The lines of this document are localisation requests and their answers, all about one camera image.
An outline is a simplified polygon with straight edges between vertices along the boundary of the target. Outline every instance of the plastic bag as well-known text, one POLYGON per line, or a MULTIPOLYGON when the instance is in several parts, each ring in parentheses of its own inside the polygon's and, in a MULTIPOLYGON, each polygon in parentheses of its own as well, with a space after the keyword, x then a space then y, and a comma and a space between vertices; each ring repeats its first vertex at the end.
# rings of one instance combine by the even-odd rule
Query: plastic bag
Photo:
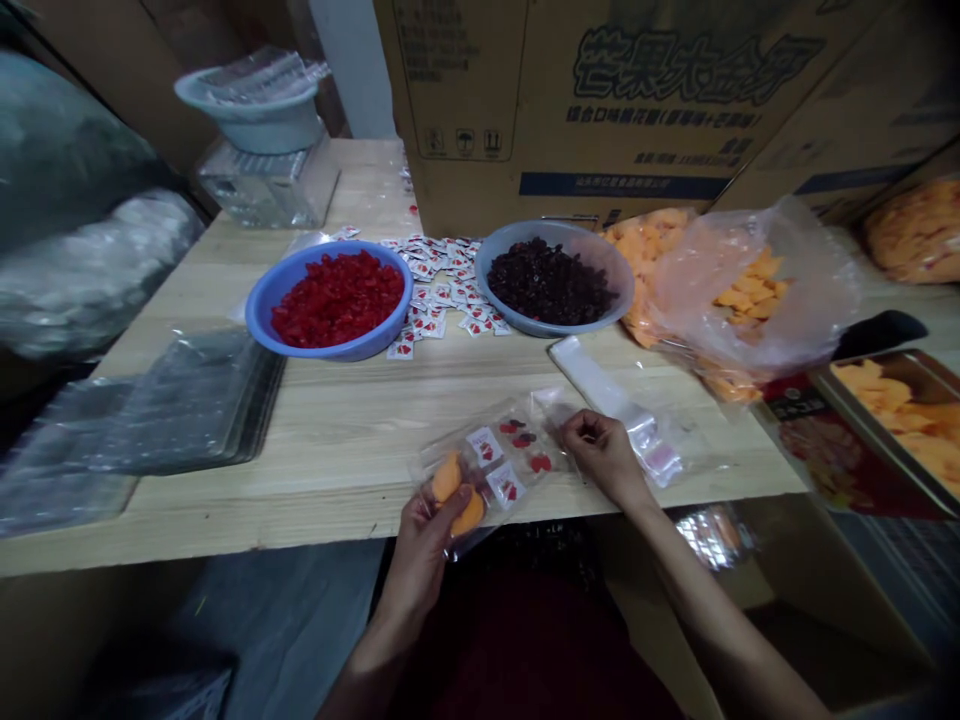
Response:
POLYGON ((756 538, 731 503, 668 510, 683 538, 707 569, 742 565, 756 548, 756 538))
POLYGON ((427 444, 411 461, 410 476, 431 516, 461 485, 472 488, 453 525, 451 562, 522 508, 537 486, 574 471, 557 443, 557 423, 567 414, 554 404, 558 394, 551 389, 524 401, 504 400, 427 444))
POLYGON ((674 484, 690 470, 692 427, 670 413, 640 405, 614 382, 571 335, 550 346, 550 358, 597 412, 623 423, 647 480, 654 487, 674 484))
POLYGON ((694 220, 657 263, 649 316, 665 341, 658 349, 690 361, 722 399, 750 402, 759 385, 833 353, 856 316, 860 284, 853 258, 785 197, 767 210, 694 220), (749 316, 722 306, 751 273, 771 295, 778 286, 776 296, 748 301, 749 316))
POLYGON ((126 330, 203 232, 169 190, 102 222, 13 249, 0 264, 0 345, 31 360, 85 360, 126 330))
POLYGON ((874 262, 891 280, 960 281, 960 178, 898 195, 867 218, 864 230, 874 262))
POLYGON ((633 305, 620 322, 643 347, 652 347, 660 339, 648 313, 657 262, 676 247, 696 217, 690 208, 665 208, 624 220, 602 233, 633 270, 633 305))

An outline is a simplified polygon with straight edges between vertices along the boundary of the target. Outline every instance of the snack packet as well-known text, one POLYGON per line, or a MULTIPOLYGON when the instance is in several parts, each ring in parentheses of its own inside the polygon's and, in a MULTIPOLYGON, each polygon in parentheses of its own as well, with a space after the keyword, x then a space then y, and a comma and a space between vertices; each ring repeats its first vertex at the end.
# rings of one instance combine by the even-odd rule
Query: snack packet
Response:
POLYGON ((525 402, 504 400, 425 445, 411 461, 411 478, 431 517, 462 485, 471 488, 453 524, 451 562, 505 523, 539 485, 573 470, 556 442, 552 396, 541 391, 525 402))

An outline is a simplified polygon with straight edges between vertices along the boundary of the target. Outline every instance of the dark dried fruit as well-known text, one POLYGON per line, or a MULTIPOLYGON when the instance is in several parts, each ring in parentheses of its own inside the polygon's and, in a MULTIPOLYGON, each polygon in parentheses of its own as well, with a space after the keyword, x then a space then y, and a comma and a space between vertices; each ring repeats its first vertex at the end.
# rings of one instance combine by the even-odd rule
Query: dark dried fruit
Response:
POLYGON ((516 243, 494 258, 487 275, 490 291, 509 308, 552 325, 596 322, 619 297, 607 289, 605 270, 571 257, 563 246, 541 238, 516 243))

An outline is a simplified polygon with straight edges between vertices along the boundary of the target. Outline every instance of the packaging label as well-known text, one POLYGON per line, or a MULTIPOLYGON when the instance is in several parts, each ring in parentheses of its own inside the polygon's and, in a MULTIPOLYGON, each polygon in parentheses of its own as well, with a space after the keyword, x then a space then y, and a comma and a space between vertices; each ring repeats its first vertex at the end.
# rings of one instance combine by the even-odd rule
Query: packaging label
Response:
POLYGON ((493 436, 493 430, 482 427, 467 435, 467 442, 477 453, 477 463, 484 468, 503 457, 503 449, 493 436))
POLYGON ((501 465, 487 475, 487 483, 504 510, 509 510, 527 492, 510 463, 501 465))
POLYGON ((672 175, 525 172, 520 176, 520 195, 713 200, 729 182, 672 175))

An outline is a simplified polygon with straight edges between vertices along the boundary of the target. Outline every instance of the blue plastic bowl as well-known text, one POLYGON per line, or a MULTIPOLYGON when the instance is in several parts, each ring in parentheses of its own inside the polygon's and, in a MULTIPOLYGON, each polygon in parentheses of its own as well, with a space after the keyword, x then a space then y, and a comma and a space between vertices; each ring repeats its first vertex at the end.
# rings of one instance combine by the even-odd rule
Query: blue plastic bowl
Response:
POLYGON ((623 255, 596 233, 569 223, 556 220, 524 220, 502 227, 483 241, 477 252, 476 265, 480 289, 503 314, 504 320, 517 330, 535 337, 565 337, 599 330, 623 317, 633 304, 633 271, 623 255), (490 291, 487 274, 493 265, 493 259, 506 253, 514 243, 527 242, 535 237, 543 239, 551 247, 562 244, 563 252, 567 255, 580 253, 580 260, 584 265, 607 271, 607 287, 618 293, 619 297, 613 301, 613 305, 603 317, 587 325, 551 325, 511 310, 490 291))
POLYGON ((366 360, 385 350, 387 345, 400 334, 412 295, 413 275, 410 274, 410 268, 403 262, 403 258, 392 250, 357 240, 324 243, 301 250, 281 260, 260 278, 247 298, 247 327, 258 343, 280 355, 336 362, 366 360), (290 292, 294 285, 307 276, 307 263, 322 262, 324 257, 359 255, 361 250, 366 250, 384 265, 393 265, 403 275, 403 296, 396 309, 390 313, 390 317, 366 335, 341 345, 327 348, 295 348, 284 343, 270 324, 273 308, 280 304, 284 295, 290 292))

